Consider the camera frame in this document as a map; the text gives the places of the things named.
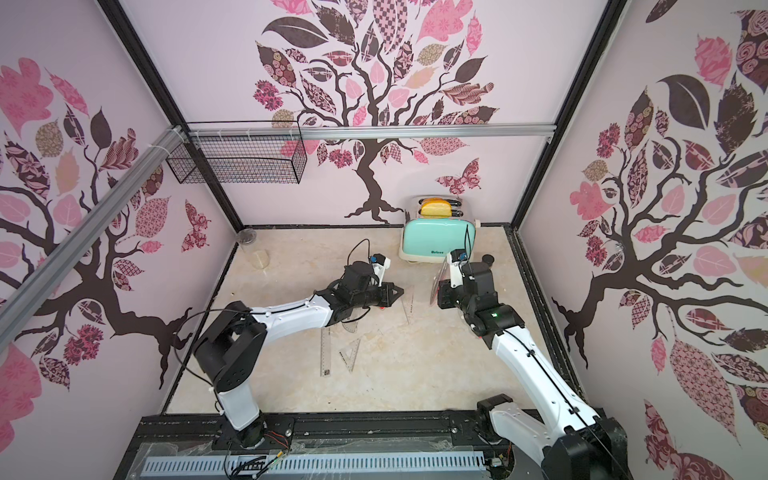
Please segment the clear triangle set square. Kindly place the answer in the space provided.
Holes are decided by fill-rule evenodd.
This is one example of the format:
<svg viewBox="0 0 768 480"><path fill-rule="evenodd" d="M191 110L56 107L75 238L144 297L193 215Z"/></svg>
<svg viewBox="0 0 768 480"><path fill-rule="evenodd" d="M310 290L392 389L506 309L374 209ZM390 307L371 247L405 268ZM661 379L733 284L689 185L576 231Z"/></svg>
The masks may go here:
<svg viewBox="0 0 768 480"><path fill-rule="evenodd" d="M354 371L361 342L362 339L357 338L339 350L339 355L350 373Z"/></svg>

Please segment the clear straight ruler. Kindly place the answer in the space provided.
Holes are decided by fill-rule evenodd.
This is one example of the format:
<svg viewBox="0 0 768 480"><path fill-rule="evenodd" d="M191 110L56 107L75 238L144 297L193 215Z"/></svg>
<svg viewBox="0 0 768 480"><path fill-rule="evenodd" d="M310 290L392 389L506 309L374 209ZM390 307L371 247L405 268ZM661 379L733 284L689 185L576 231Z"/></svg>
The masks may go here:
<svg viewBox="0 0 768 480"><path fill-rule="evenodd" d="M331 375L333 360L332 333L330 327L320 330L320 376L326 378Z"/></svg>
<svg viewBox="0 0 768 480"><path fill-rule="evenodd" d="M414 302L413 286L407 286L404 288L404 294L400 299L400 301L401 301L401 306L403 308L406 323L410 325L412 323L412 315L413 315L413 302Z"/></svg>

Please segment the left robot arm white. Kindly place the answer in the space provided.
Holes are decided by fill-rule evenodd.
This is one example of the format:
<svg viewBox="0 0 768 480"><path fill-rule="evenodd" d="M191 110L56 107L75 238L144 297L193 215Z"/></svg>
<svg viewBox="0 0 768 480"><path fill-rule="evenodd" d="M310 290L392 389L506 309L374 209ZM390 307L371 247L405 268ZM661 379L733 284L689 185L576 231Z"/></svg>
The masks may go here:
<svg viewBox="0 0 768 480"><path fill-rule="evenodd" d="M265 417L248 385L262 348L305 330L351 323L356 309L392 306L404 290L384 280L389 267L390 259L377 253L346 265L339 279L306 299L253 308L232 302L201 334L193 356L241 446L255 447L265 437Z"/></svg>

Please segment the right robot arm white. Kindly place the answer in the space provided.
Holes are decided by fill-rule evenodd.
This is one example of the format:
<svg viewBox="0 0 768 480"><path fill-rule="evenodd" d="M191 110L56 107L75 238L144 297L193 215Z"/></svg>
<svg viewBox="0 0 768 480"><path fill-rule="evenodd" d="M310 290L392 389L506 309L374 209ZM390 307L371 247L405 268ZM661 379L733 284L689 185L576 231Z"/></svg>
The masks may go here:
<svg viewBox="0 0 768 480"><path fill-rule="evenodd" d="M469 260L463 250L446 255L431 301L457 309L471 332L483 340L517 377L538 414L526 413L498 395L478 405L490 430L535 461L548 479L627 479L627 435L613 418L601 416L560 376L540 351L525 322L498 299L486 255Z"/></svg>

